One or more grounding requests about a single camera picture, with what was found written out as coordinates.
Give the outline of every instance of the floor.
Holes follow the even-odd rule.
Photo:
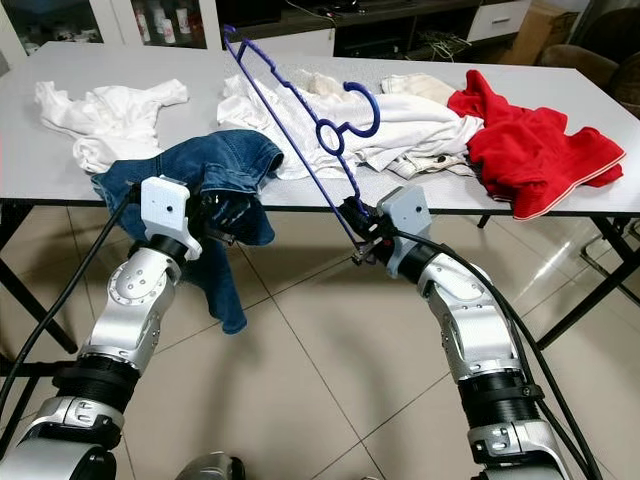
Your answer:
[[[476,475],[437,322],[414,288],[379,266],[355,267],[329,215],[270,218],[274,244],[229,250],[247,330],[225,336],[201,292],[180,287],[126,412],[118,478],[170,480],[215,450],[240,456],[253,480]],[[2,258],[48,306],[105,220],[102,209],[36,208]],[[586,219],[493,218],[484,231],[477,220],[440,216],[432,237],[487,271],[537,337],[600,281],[578,257],[595,233]],[[112,233],[58,316],[77,341],[128,246]],[[606,244],[593,252],[616,266]],[[640,275],[628,284],[640,291]],[[639,313],[616,291],[546,351],[608,480],[640,471]],[[0,290],[0,349],[15,354],[33,325]],[[68,356],[43,336],[31,358]],[[53,392],[40,383],[22,427]]]

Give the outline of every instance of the glass cabinet door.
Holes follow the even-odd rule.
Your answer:
[[[49,41],[102,43],[90,0],[0,0],[27,55]]]
[[[145,45],[207,48],[198,0],[131,0]]]

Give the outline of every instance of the cardboard box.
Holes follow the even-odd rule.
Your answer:
[[[508,65],[535,65],[547,47],[569,39],[579,12],[571,12],[542,1],[534,1],[527,12],[513,47],[500,60]]]

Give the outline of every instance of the white table top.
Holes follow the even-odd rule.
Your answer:
[[[318,71],[338,80],[359,81],[379,92],[390,74],[424,72],[465,86],[470,68],[482,72],[494,90],[516,105],[546,106],[569,116],[569,133],[592,126],[627,152],[624,178],[596,189],[578,187],[556,206],[557,215],[640,214],[640,121],[575,70],[504,65],[469,65],[395,60],[365,60],[275,55],[279,70],[295,81],[296,71]],[[73,140],[45,128],[34,102],[37,81],[53,80],[70,98],[104,85],[146,89],[177,78],[189,89],[183,105],[163,108],[158,120],[161,147],[169,148],[216,129],[222,82],[239,73],[228,53],[165,47],[122,47],[50,42],[29,61],[0,78],[0,199],[34,203],[99,202],[89,177],[71,156]],[[357,169],[363,198],[375,204],[406,182],[391,172]],[[350,195],[346,180],[325,180],[335,202]],[[424,187],[435,213],[508,213],[509,205],[491,200],[474,178],[449,172],[421,175],[412,183]],[[261,195],[267,208],[306,210],[326,204],[310,179],[270,181]]]

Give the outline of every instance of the blue jeans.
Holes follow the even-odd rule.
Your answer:
[[[207,218],[210,228],[247,245],[266,245],[275,235],[255,195],[258,184],[281,161],[282,152],[264,135],[228,130],[192,138],[148,160],[117,161],[91,181],[111,213],[132,183],[160,175],[185,182],[192,194],[223,199]],[[146,240],[139,205],[129,205],[119,224],[133,239]],[[185,265],[183,278],[204,291],[209,313],[222,321],[222,330],[237,333],[247,325],[247,319],[224,247],[208,238],[201,244],[202,255]]]

